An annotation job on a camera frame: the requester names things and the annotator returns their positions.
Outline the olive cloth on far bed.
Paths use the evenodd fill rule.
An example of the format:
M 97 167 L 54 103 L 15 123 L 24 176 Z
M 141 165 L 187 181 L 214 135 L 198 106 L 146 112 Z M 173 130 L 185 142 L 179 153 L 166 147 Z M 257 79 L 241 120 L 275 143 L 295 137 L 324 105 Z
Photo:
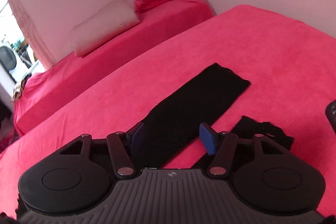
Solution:
M 27 73 L 18 83 L 15 84 L 13 88 L 13 96 L 11 98 L 12 102 L 16 102 L 19 98 L 21 98 L 26 83 L 31 76 L 31 73 Z

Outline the beige embossed pillow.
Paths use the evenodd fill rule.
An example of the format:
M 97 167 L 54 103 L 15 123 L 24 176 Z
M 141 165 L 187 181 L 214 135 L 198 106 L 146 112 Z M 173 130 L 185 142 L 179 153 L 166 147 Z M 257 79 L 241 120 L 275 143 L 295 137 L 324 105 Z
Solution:
M 72 28 L 74 54 L 84 57 L 138 24 L 139 18 L 126 0 L 113 0 Z

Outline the red covered far bed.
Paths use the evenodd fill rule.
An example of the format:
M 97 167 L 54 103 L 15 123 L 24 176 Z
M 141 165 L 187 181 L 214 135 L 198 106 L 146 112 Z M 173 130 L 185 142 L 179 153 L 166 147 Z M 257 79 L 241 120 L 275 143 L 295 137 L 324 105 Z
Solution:
M 19 136 L 41 124 L 92 85 L 165 40 L 214 16 L 206 0 L 172 0 L 140 14 L 140 24 L 84 57 L 74 53 L 32 75 L 14 103 Z

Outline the black knit pants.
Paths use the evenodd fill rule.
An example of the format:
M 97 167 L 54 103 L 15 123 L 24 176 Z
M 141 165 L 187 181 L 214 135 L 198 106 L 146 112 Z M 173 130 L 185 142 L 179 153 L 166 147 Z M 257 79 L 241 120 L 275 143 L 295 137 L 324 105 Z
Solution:
M 214 124 L 251 82 L 214 63 L 165 98 L 141 122 L 145 136 L 132 160 L 137 169 L 161 168 Z

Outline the dark phone device at edge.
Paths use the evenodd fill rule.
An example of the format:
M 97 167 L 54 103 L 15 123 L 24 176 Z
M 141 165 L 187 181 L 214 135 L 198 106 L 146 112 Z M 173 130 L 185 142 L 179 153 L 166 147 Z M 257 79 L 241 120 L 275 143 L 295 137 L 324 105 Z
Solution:
M 325 109 L 325 115 L 332 129 L 336 133 L 336 100 L 327 105 Z

